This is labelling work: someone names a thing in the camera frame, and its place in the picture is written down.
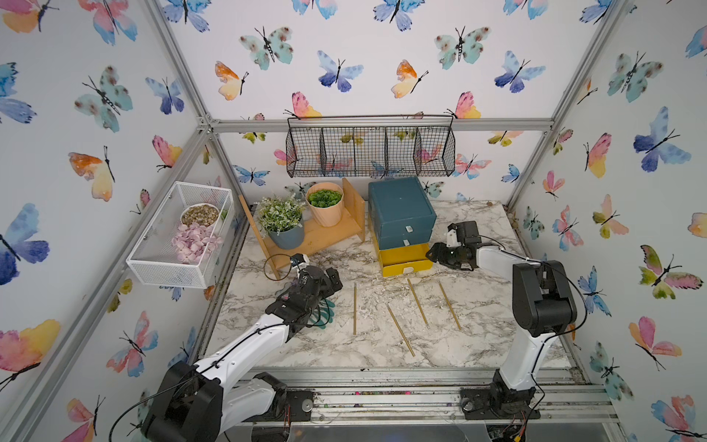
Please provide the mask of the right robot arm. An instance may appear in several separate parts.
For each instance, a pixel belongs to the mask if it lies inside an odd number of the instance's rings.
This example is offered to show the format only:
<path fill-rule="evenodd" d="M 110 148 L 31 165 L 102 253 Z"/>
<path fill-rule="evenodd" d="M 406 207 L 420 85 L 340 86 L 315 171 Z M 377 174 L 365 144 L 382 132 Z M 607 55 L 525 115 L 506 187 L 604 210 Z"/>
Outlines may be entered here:
<path fill-rule="evenodd" d="M 481 235 L 474 221 L 449 225 L 446 240 L 431 246 L 426 257 L 451 270 L 481 269 L 511 283 L 517 331 L 493 384 L 499 392 L 537 389 L 542 361 L 578 315 L 571 279 L 563 264 L 511 252 L 500 241 Z"/>

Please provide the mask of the teal top drawer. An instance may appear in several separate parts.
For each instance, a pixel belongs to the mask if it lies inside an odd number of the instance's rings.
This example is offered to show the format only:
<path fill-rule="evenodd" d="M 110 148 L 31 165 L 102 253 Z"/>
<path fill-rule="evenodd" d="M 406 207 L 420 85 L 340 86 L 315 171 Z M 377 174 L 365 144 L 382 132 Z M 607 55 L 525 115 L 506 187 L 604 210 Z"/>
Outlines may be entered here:
<path fill-rule="evenodd" d="M 435 217 L 416 217 L 401 220 L 379 221 L 376 224 L 376 232 L 379 236 L 384 238 L 429 238 L 435 224 Z"/>

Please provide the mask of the yellow bottom drawer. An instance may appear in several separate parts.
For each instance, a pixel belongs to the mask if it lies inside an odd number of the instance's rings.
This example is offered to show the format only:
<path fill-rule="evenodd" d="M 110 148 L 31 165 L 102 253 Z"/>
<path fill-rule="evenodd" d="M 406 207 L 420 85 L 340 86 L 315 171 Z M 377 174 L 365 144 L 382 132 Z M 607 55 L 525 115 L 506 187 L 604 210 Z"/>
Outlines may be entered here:
<path fill-rule="evenodd" d="M 431 270 L 433 263 L 426 257 L 429 250 L 428 244 L 379 250 L 377 257 L 379 258 L 382 276 L 402 276 L 403 274 Z"/>

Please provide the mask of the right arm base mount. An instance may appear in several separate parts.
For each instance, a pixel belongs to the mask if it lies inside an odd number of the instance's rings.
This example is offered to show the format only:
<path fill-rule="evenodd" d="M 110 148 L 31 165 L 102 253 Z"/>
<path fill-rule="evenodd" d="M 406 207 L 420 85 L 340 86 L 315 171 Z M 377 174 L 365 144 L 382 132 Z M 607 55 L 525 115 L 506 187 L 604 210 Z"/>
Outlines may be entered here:
<path fill-rule="evenodd" d="M 509 390 L 503 384 L 460 391 L 460 409 L 466 420 L 535 420 L 541 413 L 530 403 L 536 389 Z"/>

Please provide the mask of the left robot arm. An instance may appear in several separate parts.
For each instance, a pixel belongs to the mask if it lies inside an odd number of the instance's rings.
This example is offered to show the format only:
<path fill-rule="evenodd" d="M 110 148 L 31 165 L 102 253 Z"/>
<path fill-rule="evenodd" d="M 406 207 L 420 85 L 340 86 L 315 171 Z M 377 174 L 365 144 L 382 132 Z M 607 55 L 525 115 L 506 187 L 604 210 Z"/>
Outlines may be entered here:
<path fill-rule="evenodd" d="M 327 300 L 342 290 L 337 270 L 307 265 L 255 324 L 230 344 L 194 364 L 178 362 L 152 397 L 141 433 L 149 441 L 215 441 L 254 416 L 280 417 L 286 386 L 261 373 L 242 378 L 297 333 L 331 318 Z"/>

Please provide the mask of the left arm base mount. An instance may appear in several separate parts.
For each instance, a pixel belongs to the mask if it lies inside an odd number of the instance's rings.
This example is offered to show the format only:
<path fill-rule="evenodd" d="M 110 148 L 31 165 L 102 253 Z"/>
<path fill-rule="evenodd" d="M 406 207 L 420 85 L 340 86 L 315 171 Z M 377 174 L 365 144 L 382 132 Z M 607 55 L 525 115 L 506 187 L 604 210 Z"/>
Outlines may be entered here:
<path fill-rule="evenodd" d="M 309 422 L 314 408 L 312 390 L 293 390 L 283 381 L 267 372 L 259 373 L 253 379 L 266 383 L 274 393 L 269 408 L 262 414 L 252 416 L 250 422 Z"/>

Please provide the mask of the teal drawer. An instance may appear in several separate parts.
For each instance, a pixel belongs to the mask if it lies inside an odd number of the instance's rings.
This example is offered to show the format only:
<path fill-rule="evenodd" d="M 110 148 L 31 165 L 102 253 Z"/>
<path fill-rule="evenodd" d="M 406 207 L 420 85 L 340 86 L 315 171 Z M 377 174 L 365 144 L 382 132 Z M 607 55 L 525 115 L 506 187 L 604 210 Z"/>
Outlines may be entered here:
<path fill-rule="evenodd" d="M 377 240 L 377 244 L 381 250 L 391 250 L 404 247 L 412 247 L 421 244 L 429 243 L 432 237 L 432 231 L 421 231 L 417 233 L 405 233 L 401 235 L 390 235 L 381 237 Z"/>
<path fill-rule="evenodd" d="M 384 238 L 429 238 L 435 224 L 435 217 L 416 217 L 401 220 L 379 221 L 376 224 L 376 232 L 379 236 Z"/>

